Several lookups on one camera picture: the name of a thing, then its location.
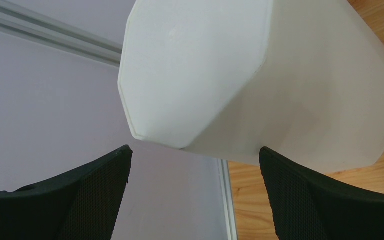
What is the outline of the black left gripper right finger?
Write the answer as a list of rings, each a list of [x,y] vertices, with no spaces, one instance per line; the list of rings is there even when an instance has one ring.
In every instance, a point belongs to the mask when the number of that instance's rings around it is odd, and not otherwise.
[[[384,240],[384,194],[259,152],[275,233],[280,240]]]

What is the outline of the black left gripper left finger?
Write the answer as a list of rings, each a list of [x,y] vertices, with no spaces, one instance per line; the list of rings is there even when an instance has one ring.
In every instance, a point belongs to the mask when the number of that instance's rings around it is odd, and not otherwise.
[[[109,240],[132,166],[124,145],[63,174],[0,191],[0,240]]]

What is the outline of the white translucent bin liner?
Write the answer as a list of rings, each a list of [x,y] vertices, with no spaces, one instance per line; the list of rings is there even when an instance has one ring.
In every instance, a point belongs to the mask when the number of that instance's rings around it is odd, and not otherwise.
[[[346,0],[138,0],[118,89],[136,140],[312,170],[384,153],[384,44]]]

